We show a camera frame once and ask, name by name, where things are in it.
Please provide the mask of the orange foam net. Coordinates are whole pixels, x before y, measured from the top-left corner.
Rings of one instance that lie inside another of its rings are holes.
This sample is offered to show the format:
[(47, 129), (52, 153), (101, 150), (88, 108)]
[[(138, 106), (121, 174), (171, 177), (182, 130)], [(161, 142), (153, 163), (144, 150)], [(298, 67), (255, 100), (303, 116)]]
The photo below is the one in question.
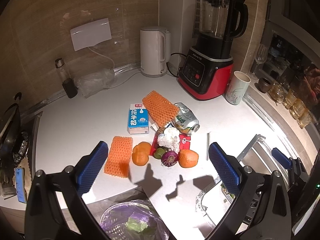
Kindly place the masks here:
[(167, 123), (171, 122), (179, 111), (177, 106), (155, 90), (145, 96), (142, 99), (142, 103), (158, 127), (164, 127)]
[(112, 176), (127, 178), (131, 160), (133, 139), (131, 137), (115, 136), (104, 167), (104, 173)]

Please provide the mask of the orange mandarin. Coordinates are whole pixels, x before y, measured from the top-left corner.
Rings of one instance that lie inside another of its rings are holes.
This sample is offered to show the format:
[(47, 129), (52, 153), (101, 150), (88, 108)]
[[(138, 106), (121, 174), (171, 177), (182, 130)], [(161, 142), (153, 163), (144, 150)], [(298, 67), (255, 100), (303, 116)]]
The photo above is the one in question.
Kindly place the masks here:
[(192, 150), (180, 150), (178, 154), (178, 162), (182, 168), (191, 168), (197, 165), (199, 155)]
[(144, 166), (149, 161), (151, 144), (148, 142), (140, 142), (133, 148), (132, 161), (137, 166)]

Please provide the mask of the red snack wrapper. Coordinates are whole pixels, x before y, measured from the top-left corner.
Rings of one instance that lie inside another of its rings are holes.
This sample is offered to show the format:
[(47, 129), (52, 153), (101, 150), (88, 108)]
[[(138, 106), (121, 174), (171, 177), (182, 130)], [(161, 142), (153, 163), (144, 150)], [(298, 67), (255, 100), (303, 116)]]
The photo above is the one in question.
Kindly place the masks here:
[[(159, 148), (158, 142), (157, 142), (158, 134), (155, 135), (152, 145), (151, 145), (151, 150), (150, 150), (150, 155), (154, 155), (156, 152), (157, 148)], [(191, 137), (186, 136), (185, 134), (180, 134), (179, 135), (179, 150), (189, 150), (190, 149), (190, 143), (191, 143)]]

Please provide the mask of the purple onion half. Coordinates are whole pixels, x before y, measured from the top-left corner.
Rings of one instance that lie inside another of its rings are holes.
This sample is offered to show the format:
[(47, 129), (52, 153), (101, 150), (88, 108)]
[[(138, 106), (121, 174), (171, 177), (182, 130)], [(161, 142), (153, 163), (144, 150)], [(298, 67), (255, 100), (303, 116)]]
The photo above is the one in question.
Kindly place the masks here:
[(175, 151), (168, 151), (162, 155), (161, 162), (166, 167), (172, 167), (178, 162), (178, 154)]

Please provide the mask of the white tissue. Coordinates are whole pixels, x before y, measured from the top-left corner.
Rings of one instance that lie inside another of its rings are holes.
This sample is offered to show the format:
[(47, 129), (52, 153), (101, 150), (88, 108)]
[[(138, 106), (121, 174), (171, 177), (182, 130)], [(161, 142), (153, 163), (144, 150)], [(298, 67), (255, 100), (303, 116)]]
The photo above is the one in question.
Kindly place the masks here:
[(180, 132), (172, 126), (168, 126), (157, 138), (157, 144), (164, 146), (170, 151), (178, 153), (180, 151)]

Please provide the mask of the green kiwi fruit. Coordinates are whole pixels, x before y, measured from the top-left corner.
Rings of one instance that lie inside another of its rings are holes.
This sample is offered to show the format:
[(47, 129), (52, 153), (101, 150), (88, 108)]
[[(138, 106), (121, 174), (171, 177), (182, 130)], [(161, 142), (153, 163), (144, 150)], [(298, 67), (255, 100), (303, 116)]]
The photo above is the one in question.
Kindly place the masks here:
[(159, 147), (159, 148), (157, 148), (157, 150), (153, 154), (153, 157), (156, 159), (161, 159), (165, 153), (166, 153), (166, 150)]

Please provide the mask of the blue white milk carton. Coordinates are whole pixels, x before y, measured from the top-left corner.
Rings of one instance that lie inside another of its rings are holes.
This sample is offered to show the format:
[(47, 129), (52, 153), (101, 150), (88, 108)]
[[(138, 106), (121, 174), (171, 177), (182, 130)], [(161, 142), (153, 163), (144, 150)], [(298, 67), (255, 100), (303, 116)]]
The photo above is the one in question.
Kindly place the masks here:
[(130, 134), (149, 133), (149, 113), (142, 103), (130, 105), (127, 130)]

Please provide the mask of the purple lined trash bin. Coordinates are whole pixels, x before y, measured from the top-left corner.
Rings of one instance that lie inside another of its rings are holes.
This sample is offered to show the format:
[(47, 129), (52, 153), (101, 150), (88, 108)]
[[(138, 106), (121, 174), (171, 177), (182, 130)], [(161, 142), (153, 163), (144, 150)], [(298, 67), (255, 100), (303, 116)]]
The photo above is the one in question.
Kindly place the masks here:
[(109, 207), (100, 226), (110, 239), (169, 239), (170, 232), (148, 200), (132, 200)]

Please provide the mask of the amber glass cups row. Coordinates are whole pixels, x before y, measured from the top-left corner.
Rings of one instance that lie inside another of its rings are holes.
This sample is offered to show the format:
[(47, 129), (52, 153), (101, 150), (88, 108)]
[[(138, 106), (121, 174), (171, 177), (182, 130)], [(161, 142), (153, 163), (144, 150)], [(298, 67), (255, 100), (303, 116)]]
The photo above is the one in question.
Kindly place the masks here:
[(315, 116), (306, 107), (305, 103), (295, 96), (291, 88), (288, 92), (285, 92), (282, 83), (274, 83), (267, 93), (274, 102), (282, 104), (289, 111), (301, 129), (310, 123), (317, 123)]

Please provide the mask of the dark ceramic teacup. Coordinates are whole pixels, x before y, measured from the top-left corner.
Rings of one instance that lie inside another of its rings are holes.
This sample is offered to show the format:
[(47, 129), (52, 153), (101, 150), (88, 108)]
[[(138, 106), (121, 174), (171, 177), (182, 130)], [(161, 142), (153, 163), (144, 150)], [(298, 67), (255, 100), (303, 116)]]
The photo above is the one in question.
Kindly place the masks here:
[(273, 86), (273, 83), (269, 79), (261, 77), (258, 80), (258, 89), (262, 93), (267, 93), (272, 88), (272, 86)]

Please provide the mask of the white floral ceramic cup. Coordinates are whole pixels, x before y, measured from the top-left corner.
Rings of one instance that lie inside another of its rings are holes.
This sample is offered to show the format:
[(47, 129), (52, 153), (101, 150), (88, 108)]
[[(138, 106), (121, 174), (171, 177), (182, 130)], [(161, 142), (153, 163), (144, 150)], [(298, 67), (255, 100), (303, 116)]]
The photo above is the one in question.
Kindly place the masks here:
[(232, 105), (238, 105), (251, 82), (250, 77), (240, 71), (235, 71), (225, 92), (225, 99)]

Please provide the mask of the black wok on stove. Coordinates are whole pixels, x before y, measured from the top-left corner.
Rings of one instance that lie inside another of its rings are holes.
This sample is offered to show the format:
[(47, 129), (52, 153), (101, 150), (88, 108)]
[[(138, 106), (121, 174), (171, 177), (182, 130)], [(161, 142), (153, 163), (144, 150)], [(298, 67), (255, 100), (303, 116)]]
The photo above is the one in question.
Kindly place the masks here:
[(22, 93), (18, 92), (14, 97), (15, 102), (7, 108), (1, 117), (1, 160), (8, 158), (20, 132), (19, 102), (21, 98)]

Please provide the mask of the clear crumpled plastic bag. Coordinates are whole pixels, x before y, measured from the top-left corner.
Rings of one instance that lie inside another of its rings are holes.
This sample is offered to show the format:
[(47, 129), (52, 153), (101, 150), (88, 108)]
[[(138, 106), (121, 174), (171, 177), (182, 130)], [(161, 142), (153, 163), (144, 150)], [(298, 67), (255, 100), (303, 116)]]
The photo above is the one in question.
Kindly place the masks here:
[(115, 73), (112, 69), (103, 68), (98, 72), (77, 77), (74, 82), (84, 98), (89, 98), (101, 90), (109, 89), (115, 81)]

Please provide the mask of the glass soy sauce bottle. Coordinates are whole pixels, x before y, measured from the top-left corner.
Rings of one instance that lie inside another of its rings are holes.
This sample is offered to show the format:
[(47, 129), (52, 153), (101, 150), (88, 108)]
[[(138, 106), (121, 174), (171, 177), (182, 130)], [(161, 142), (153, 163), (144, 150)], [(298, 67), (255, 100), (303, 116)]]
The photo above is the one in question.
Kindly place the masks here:
[(55, 67), (61, 79), (65, 93), (70, 99), (74, 98), (77, 95), (78, 91), (62, 58), (58, 58), (55, 60)]

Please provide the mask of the red black blender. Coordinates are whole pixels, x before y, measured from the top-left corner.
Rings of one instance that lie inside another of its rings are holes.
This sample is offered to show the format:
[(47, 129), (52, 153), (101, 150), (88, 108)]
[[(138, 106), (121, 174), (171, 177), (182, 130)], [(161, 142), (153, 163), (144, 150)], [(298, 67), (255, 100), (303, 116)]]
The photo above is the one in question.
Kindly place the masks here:
[(227, 87), (233, 58), (232, 42), (245, 33), (248, 7), (244, 0), (200, 0), (200, 26), (178, 83), (196, 100), (221, 96)]

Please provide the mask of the wine glass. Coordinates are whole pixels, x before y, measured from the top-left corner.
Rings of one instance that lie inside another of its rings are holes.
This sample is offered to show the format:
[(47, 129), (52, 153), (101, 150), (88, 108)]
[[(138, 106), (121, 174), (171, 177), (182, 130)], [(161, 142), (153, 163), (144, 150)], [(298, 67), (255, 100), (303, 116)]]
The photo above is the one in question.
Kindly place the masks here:
[(253, 62), (253, 66), (251, 69), (251, 74), (252, 74), (252, 79), (256, 80), (257, 77), (255, 75), (258, 67), (261, 64), (264, 64), (267, 60), (267, 54), (268, 54), (268, 48), (267, 46), (265, 46), (264, 44), (259, 44), (259, 47), (257, 49), (257, 52), (255, 54), (255, 58), (254, 58), (254, 62)]

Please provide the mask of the white electric kettle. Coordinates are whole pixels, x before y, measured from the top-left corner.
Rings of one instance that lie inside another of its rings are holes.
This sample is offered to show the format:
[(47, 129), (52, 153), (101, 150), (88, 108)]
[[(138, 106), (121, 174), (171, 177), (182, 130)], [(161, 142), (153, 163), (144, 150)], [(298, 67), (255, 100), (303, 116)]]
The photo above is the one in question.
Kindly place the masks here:
[(150, 26), (140, 29), (140, 71), (143, 75), (165, 75), (170, 57), (171, 33), (167, 28)]

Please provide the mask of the white wall socket cover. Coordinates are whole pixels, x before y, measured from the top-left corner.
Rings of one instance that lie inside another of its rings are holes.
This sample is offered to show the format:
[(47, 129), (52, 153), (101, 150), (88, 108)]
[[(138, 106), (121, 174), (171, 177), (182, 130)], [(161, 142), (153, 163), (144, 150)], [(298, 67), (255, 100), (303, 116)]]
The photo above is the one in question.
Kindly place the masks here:
[(70, 30), (75, 51), (93, 47), (101, 42), (111, 40), (111, 29), (108, 18), (83, 24)]

